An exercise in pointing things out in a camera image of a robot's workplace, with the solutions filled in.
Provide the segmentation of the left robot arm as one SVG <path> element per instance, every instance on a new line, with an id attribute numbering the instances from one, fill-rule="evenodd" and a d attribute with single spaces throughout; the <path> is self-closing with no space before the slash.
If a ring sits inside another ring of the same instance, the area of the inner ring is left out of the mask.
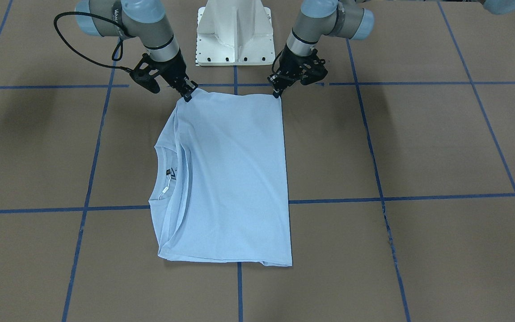
<path id="1" fill-rule="evenodd" d="M 292 85 L 515 85 L 515 8 L 483 2 L 304 0 L 266 78 Z"/>

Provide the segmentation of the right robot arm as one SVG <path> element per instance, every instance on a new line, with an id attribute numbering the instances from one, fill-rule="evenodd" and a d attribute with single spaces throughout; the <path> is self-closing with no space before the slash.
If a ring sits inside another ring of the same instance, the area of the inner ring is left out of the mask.
<path id="1" fill-rule="evenodd" d="M 182 51 L 160 0 L 80 0 L 75 11 L 80 30 L 88 35 L 141 41 L 146 50 L 142 59 L 133 69 L 125 69 L 135 83 L 159 93 L 156 77 L 160 76 L 190 102 L 198 84 L 186 73 Z"/>

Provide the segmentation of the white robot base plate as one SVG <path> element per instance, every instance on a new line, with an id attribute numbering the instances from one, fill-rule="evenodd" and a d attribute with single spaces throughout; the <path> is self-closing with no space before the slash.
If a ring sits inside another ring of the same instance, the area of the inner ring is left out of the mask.
<path id="1" fill-rule="evenodd" d="M 198 9 L 196 64 L 270 65 L 275 58 L 270 8 L 261 0 L 209 0 Z"/>

